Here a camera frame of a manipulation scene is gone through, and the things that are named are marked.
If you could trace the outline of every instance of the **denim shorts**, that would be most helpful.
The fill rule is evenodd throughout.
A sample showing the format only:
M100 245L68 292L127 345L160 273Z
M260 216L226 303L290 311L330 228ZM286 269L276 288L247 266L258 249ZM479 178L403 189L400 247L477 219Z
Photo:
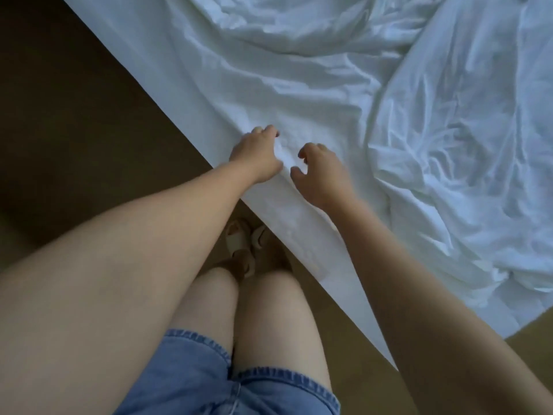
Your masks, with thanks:
M256 367L231 376L213 340L170 329L114 415L338 415L336 397L303 374Z

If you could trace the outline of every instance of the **forearm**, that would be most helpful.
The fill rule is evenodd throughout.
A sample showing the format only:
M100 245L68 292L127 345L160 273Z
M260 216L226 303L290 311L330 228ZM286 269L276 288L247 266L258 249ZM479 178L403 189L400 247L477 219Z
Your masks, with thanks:
M342 201L328 214L419 409L551 410L549 392L520 358L412 259L365 204Z
M3 407L113 411L252 182L225 165L110 210L4 273Z

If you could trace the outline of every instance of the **bed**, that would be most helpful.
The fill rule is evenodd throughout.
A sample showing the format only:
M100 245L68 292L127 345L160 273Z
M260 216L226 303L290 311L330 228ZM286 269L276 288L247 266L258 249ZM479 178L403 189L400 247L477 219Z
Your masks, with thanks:
M245 203L393 359L345 246L286 170L307 141L502 337L553 306L552 0L65 0L212 165L260 123Z

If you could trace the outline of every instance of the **person's right hand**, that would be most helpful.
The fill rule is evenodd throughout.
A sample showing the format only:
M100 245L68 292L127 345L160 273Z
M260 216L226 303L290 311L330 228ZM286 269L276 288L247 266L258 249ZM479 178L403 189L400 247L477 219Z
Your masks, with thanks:
M307 143L298 157L308 165L308 173L292 167L290 177L309 203L328 212L336 203L355 196L346 168L324 144Z

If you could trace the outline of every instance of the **dark floor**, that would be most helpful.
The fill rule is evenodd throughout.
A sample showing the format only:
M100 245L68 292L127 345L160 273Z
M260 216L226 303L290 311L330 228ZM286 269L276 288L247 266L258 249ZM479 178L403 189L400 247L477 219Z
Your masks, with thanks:
M210 168L62 0L0 5L0 226L6 220L14 228L0 227L0 264L2 249L31 250ZM235 213L256 219L242 203ZM218 244L210 259L224 253ZM294 266L343 413L416 413L398 373L305 268ZM509 340L549 387L551 327L549 312Z

